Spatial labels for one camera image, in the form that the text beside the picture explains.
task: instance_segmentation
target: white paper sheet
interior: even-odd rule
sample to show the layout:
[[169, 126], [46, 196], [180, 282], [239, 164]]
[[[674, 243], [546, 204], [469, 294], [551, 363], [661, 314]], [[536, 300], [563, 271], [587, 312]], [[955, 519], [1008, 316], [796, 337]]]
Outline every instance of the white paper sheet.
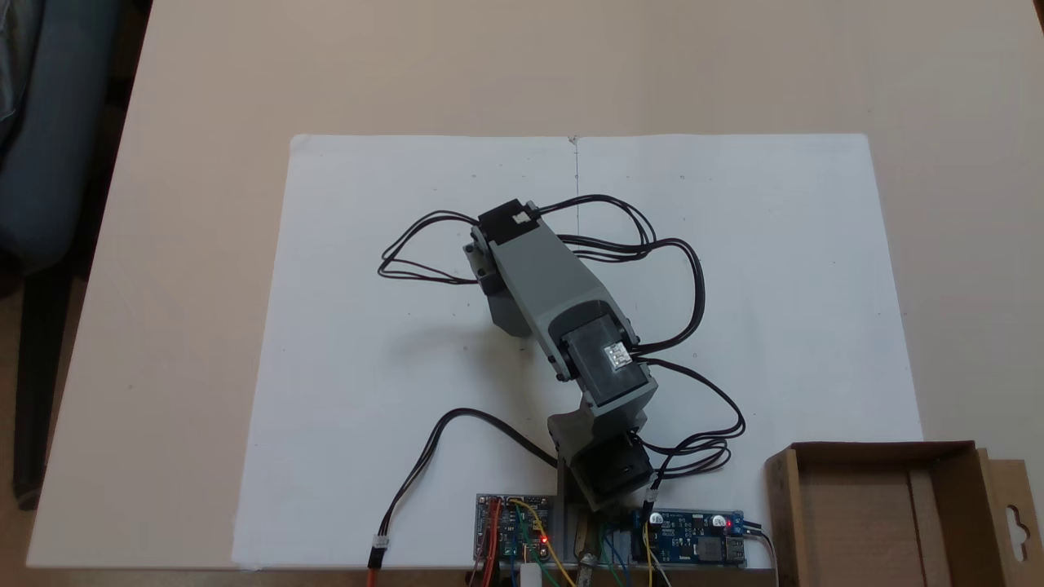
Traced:
[[[291, 143], [279, 248], [236, 519], [245, 567], [364, 566], [392, 495], [431, 426], [488, 410], [552, 449], [545, 420], [574, 409], [539, 349], [492, 325], [475, 286], [377, 277], [381, 251], [434, 209], [477, 215], [611, 193], [703, 260], [707, 313], [664, 353], [722, 386], [746, 416], [720, 472], [664, 483], [662, 507], [740, 509], [768, 521], [762, 465], [800, 440], [920, 440], [899, 306], [863, 136], [329, 137]], [[591, 205], [559, 232], [635, 239]], [[437, 225], [408, 258], [468, 275], [465, 225]], [[593, 264], [645, 341], [691, 311], [680, 254]], [[674, 444], [733, 416], [655, 369], [642, 436]], [[385, 567], [472, 562], [476, 493], [553, 493], [554, 471], [472, 419], [451, 423], [396, 512]], [[768, 566], [750, 549], [751, 566]]]

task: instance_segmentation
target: red wire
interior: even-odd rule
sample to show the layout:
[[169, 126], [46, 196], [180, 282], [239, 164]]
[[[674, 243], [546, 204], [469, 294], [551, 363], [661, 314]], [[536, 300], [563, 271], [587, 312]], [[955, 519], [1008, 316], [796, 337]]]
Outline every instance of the red wire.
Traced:
[[493, 516], [492, 527], [490, 529], [490, 551], [485, 559], [485, 568], [482, 571], [482, 587], [490, 587], [493, 580], [493, 565], [497, 564], [497, 538], [500, 532], [500, 499], [495, 503], [490, 503], [490, 515]]
[[[483, 533], [490, 532], [490, 527], [492, 527], [492, 526], [493, 526], [493, 517], [487, 515], [485, 516], [485, 525], [482, 527], [482, 532]], [[471, 567], [471, 579], [468, 580], [468, 587], [471, 587], [472, 584], [475, 583], [475, 578], [478, 577], [478, 572], [477, 572], [478, 571], [478, 561], [480, 561], [480, 560], [481, 559], [479, 559], [478, 557], [475, 557], [475, 564], [472, 565], [472, 567]], [[482, 567], [482, 572], [483, 573], [485, 572], [485, 567], [484, 566]]]

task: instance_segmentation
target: black cable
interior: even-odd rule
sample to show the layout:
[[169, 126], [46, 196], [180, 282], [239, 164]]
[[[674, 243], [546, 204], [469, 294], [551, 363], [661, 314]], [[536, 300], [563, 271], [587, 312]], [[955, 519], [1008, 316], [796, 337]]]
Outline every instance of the black cable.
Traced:
[[[442, 418], [435, 422], [434, 428], [431, 429], [431, 433], [428, 436], [428, 442], [424, 445], [424, 450], [421, 451], [421, 456], [417, 460], [417, 464], [406, 475], [406, 480], [403, 482], [402, 487], [396, 492], [395, 497], [392, 498], [392, 503], [388, 506], [387, 512], [384, 513], [384, 517], [381, 519], [380, 529], [377, 532], [378, 537], [386, 537], [388, 535], [388, 529], [392, 525], [392, 514], [395, 512], [396, 506], [399, 504], [399, 500], [402, 499], [406, 491], [409, 490], [409, 486], [412, 485], [414, 480], [424, 471], [428, 463], [431, 461], [431, 456], [435, 453], [435, 447], [438, 445], [438, 439], [443, 435], [443, 430], [446, 425], [449, 424], [455, 418], [461, 416], [471, 416], [472, 418], [478, 418], [507, 436], [516, 443], [518, 443], [522, 448], [529, 451], [531, 454], [547, 463], [551, 467], [557, 467], [559, 462], [554, 456], [548, 454], [544, 449], [540, 448], [533, 444], [529, 439], [522, 436], [521, 432], [512, 428], [507, 423], [491, 416], [484, 412], [478, 409], [472, 409], [470, 407], [457, 407], [456, 409], [451, 409], [443, 415]], [[367, 568], [381, 568], [381, 562], [384, 559], [384, 550], [386, 550], [386, 542], [382, 542], [380, 546], [375, 543], [374, 547], [370, 550], [370, 562], [366, 565]]]
[[649, 242], [647, 244], [621, 244], [618, 242], [611, 242], [608, 240], [601, 240], [588, 236], [578, 236], [570, 234], [560, 235], [559, 238], [562, 239], [562, 242], [565, 242], [566, 244], [578, 244], [582, 246], [589, 246], [592, 249], [598, 249], [601, 251], [608, 251], [610, 253], [616, 254], [616, 255], [607, 255], [608, 257], [614, 259], [613, 261], [609, 262], [626, 262], [644, 258], [645, 255], [648, 255], [652, 251], [668, 246], [681, 250], [685, 254], [686, 258], [689, 260], [689, 266], [692, 268], [692, 286], [693, 286], [694, 301], [692, 304], [692, 315], [689, 318], [688, 324], [686, 324], [685, 328], [683, 328], [681, 332], [665, 341], [661, 341], [659, 343], [650, 343], [646, 345], [635, 345], [635, 347], [630, 350], [632, 356], [637, 357], [637, 356], [647, 355], [650, 353], [664, 351], [672, 347], [675, 347], [678, 345], [681, 345], [683, 342], [685, 342], [686, 338], [688, 338], [689, 336], [692, 335], [693, 332], [695, 332], [696, 328], [699, 327], [699, 324], [704, 320], [704, 310], [707, 305], [707, 291], [706, 291], [706, 286], [704, 284], [703, 265], [699, 263], [699, 258], [696, 256], [696, 252], [693, 251], [692, 245], [690, 245], [688, 242], [680, 238], [673, 238], [673, 237], [661, 238], [659, 240], [656, 240], [655, 242]]
[[[635, 208], [631, 204], [618, 197], [613, 197], [612, 195], [607, 195], [603, 193], [591, 193], [587, 195], [578, 195], [576, 197], [571, 197], [569, 199], [565, 199], [557, 204], [551, 204], [550, 206], [539, 208], [537, 210], [537, 213], [539, 216], [543, 216], [544, 214], [549, 214], [551, 212], [557, 212], [566, 208], [572, 208], [574, 206], [580, 206], [583, 204], [590, 204], [594, 202], [610, 204], [612, 206], [619, 208], [620, 210], [623, 210], [623, 212], [631, 217], [631, 220], [634, 221], [635, 228], [638, 230], [639, 244], [648, 244], [649, 242], [654, 242], [657, 240], [656, 229], [652, 227], [652, 222], [650, 222], [649, 219], [645, 217], [645, 214], [643, 214], [641, 210]], [[648, 252], [638, 253], [636, 255], [628, 256], [627, 258], [624, 259], [620, 259], [611, 255], [606, 255], [603, 253], [597, 253], [594, 251], [573, 251], [573, 254], [575, 254], [576, 257], [579, 259], [589, 259], [592, 261], [599, 261], [603, 263], [622, 263], [626, 261], [633, 261], [636, 259], [642, 259], [648, 255]]]
[[[657, 478], [652, 482], [649, 489], [654, 492], [660, 489], [660, 484], [665, 478], [679, 478], [701, 473], [708, 473], [716, 471], [725, 466], [725, 464], [732, 457], [732, 451], [729, 450], [728, 446], [729, 439], [737, 438], [746, 431], [746, 420], [743, 418], [743, 413], [739, 409], [739, 406], [736, 405], [736, 402], [733, 401], [728, 394], [721, 391], [720, 388], [715, 385], [714, 382], [692, 369], [655, 357], [643, 357], [639, 360], [645, 365], [662, 367], [699, 381], [704, 385], [710, 388], [711, 391], [725, 400], [725, 402], [729, 404], [729, 407], [732, 407], [732, 409], [736, 413], [736, 423], [732, 426], [720, 430], [708, 430], [691, 435], [682, 442], [678, 443], [678, 445], [673, 448], [651, 445], [641, 441], [641, 439], [638, 439], [649, 450], [665, 455], [663, 463], [660, 464], [660, 468], [657, 470]], [[670, 462], [675, 456], [687, 456], [706, 451], [712, 451], [712, 454], [696, 461], [695, 463], [690, 463], [681, 467], [670, 467]]]
[[749, 531], [749, 534], [765, 541], [765, 544], [768, 545], [768, 553], [773, 556], [773, 562], [778, 565], [779, 561], [776, 560], [776, 546], [773, 544], [773, 539], [768, 538], [768, 535], [761, 531]]
[[[397, 238], [395, 242], [393, 242], [387, 249], [384, 250], [383, 253], [381, 253], [381, 264], [377, 267], [377, 275], [386, 279], [429, 281], [433, 283], [447, 283], [450, 285], [473, 285], [478, 283], [478, 281], [474, 279], [465, 279], [462, 277], [456, 277], [444, 271], [430, 267], [428, 265], [423, 265], [414, 261], [407, 261], [405, 259], [399, 258], [399, 254], [402, 253], [403, 248], [405, 248], [406, 244], [422, 230], [436, 222], [445, 222], [445, 221], [467, 222], [471, 226], [478, 225], [478, 220], [472, 218], [471, 216], [461, 214], [459, 212], [453, 212], [450, 210], [435, 210], [434, 212], [429, 212], [424, 216], [421, 216], [420, 219], [418, 219], [408, 229], [406, 229], [406, 232], [402, 233], [402, 236]], [[434, 276], [423, 275], [410, 271], [388, 268], [389, 266], [393, 265], [393, 263], [400, 263], [412, 267], [422, 268], [431, 272], [432, 274], [435, 275]]]
[[762, 540], [765, 541], [766, 544], [768, 544], [769, 550], [772, 550], [773, 553], [776, 551], [776, 547], [773, 545], [773, 539], [768, 538], [768, 535], [761, 530], [760, 524], [754, 524], [746, 520], [743, 520], [743, 524], [750, 526], [744, 532], [745, 534], [748, 534], [749, 536], [755, 536], [757, 538], [761, 538]]

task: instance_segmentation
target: cable bundle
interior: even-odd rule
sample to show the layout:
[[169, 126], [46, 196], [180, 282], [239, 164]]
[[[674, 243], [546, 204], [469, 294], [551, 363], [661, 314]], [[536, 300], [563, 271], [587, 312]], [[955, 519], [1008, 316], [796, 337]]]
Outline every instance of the cable bundle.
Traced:
[[[574, 206], [579, 206], [582, 204], [590, 204], [594, 202], [601, 202], [604, 204], [610, 204], [623, 210], [623, 212], [631, 217], [635, 222], [635, 228], [638, 229], [638, 240], [639, 245], [645, 245], [657, 240], [656, 229], [652, 228], [652, 224], [649, 219], [642, 214], [641, 210], [635, 208], [634, 206], [623, 202], [618, 197], [613, 197], [612, 195], [606, 195], [601, 193], [592, 193], [588, 195], [578, 195], [576, 197], [571, 197], [564, 202], [557, 204], [552, 204], [550, 206], [545, 206], [539, 208], [537, 213], [539, 216], [544, 214], [549, 214], [551, 212], [557, 212], [559, 210], [565, 210], [566, 208], [572, 208]], [[559, 235], [559, 239], [566, 244], [576, 244], [580, 246], [591, 246], [593, 249], [600, 249], [600, 251], [584, 251], [577, 250], [573, 251], [578, 259], [587, 259], [590, 261], [598, 261], [601, 263], [625, 263], [627, 261], [635, 261], [638, 259], [644, 259], [648, 256], [648, 251], [634, 251], [634, 252], [623, 252], [626, 254], [610, 254], [606, 252], [606, 245], [613, 245], [614, 243], [599, 240], [597, 238], [591, 238], [587, 236], [577, 235]]]
[[[377, 267], [377, 275], [387, 278], [387, 279], [407, 279], [412, 281], [430, 281], [433, 283], [447, 283], [449, 285], [473, 285], [478, 283], [474, 279], [465, 279], [461, 277], [456, 277], [450, 275], [444, 271], [430, 267], [428, 265], [423, 265], [416, 261], [407, 261], [405, 259], [400, 259], [399, 254], [402, 253], [403, 248], [406, 243], [410, 241], [414, 236], [417, 236], [422, 230], [430, 227], [431, 225], [437, 222], [446, 221], [456, 221], [456, 222], [467, 222], [471, 226], [477, 226], [478, 220], [472, 218], [471, 216], [466, 216], [459, 212], [453, 212], [450, 210], [435, 210], [434, 212], [429, 212], [421, 219], [413, 222], [406, 232], [402, 233], [402, 236], [396, 239], [390, 246], [381, 253], [381, 264]], [[424, 269], [434, 275], [424, 275], [407, 269], [395, 269], [388, 268], [393, 264], [408, 265], [410, 267], [416, 267], [419, 269]]]
[[[720, 430], [696, 432], [678, 443], [678, 445], [673, 448], [656, 446], [638, 438], [638, 441], [641, 442], [645, 448], [666, 456], [660, 465], [660, 468], [657, 470], [657, 478], [652, 482], [652, 485], [649, 486], [649, 490], [655, 492], [660, 489], [660, 483], [663, 482], [663, 479], [675, 479], [679, 477], [698, 475], [701, 473], [709, 473], [723, 467], [726, 463], [732, 459], [732, 451], [729, 449], [729, 439], [737, 438], [746, 431], [746, 420], [743, 418], [743, 413], [740, 412], [736, 402], [733, 401], [728, 394], [721, 391], [721, 389], [715, 385], [710, 379], [687, 367], [682, 367], [681, 365], [669, 362], [660, 358], [645, 357], [640, 360], [645, 365], [662, 367], [699, 381], [704, 385], [710, 388], [715, 394], [718, 395], [718, 397], [729, 404], [729, 407], [731, 407], [733, 412], [736, 413], [736, 423], [732, 426]], [[688, 456], [701, 452], [709, 452], [710, 454], [699, 461], [682, 465], [680, 467], [669, 466], [671, 459], [675, 456]]]
[[421, 456], [418, 457], [413, 468], [409, 471], [409, 474], [406, 475], [406, 480], [402, 483], [399, 491], [397, 491], [395, 497], [392, 498], [392, 503], [388, 506], [387, 511], [384, 512], [384, 517], [381, 518], [381, 525], [377, 530], [377, 535], [374, 537], [374, 545], [370, 549], [370, 561], [366, 563], [366, 568], [370, 569], [371, 576], [380, 569], [384, 562], [384, 553], [387, 550], [388, 546], [388, 531], [392, 526], [392, 514], [395, 513], [396, 506], [399, 504], [399, 500], [402, 499], [403, 495], [406, 494], [406, 491], [409, 490], [409, 486], [417, 480], [421, 473], [424, 472], [425, 467], [428, 466], [428, 463], [431, 461], [431, 456], [435, 453], [435, 447], [438, 446], [438, 439], [442, 438], [443, 430], [446, 429], [446, 425], [461, 416], [478, 418], [479, 420], [491, 424], [501, 432], [507, 435], [507, 437], [518, 443], [519, 446], [526, 449], [544, 463], [547, 463], [551, 467], [557, 467], [559, 462], [554, 456], [545, 452], [542, 448], [530, 442], [529, 439], [522, 436], [518, 430], [512, 428], [499, 418], [495, 418], [484, 412], [472, 409], [470, 407], [458, 407], [447, 412], [442, 418], [438, 419], [438, 422], [435, 422], [435, 427], [432, 428], [431, 433], [428, 436], [428, 442], [425, 443], [424, 449], [421, 451]]

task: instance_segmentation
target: yellow wire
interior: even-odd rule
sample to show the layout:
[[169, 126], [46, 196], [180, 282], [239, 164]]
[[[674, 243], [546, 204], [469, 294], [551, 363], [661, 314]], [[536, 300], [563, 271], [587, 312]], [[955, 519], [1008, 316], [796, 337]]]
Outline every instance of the yellow wire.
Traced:
[[537, 524], [537, 531], [540, 532], [541, 536], [547, 538], [547, 551], [550, 553], [551, 558], [554, 559], [554, 564], [559, 565], [559, 570], [561, 570], [562, 576], [566, 578], [566, 582], [569, 583], [571, 587], [576, 587], [576, 583], [574, 583], [572, 578], [569, 577], [569, 572], [566, 571], [566, 567], [562, 566], [562, 561], [559, 560], [559, 556], [554, 554], [554, 548], [551, 547], [551, 539], [548, 538], [547, 533], [544, 532], [544, 524], [540, 523], [540, 514], [537, 513], [537, 510], [525, 501], [519, 501], [518, 499], [509, 499], [508, 501], [529, 510], [529, 513], [532, 514], [533, 523]]
[[652, 548], [649, 548], [649, 523], [642, 526], [642, 541], [645, 542], [645, 562], [649, 566], [649, 587], [652, 587]]

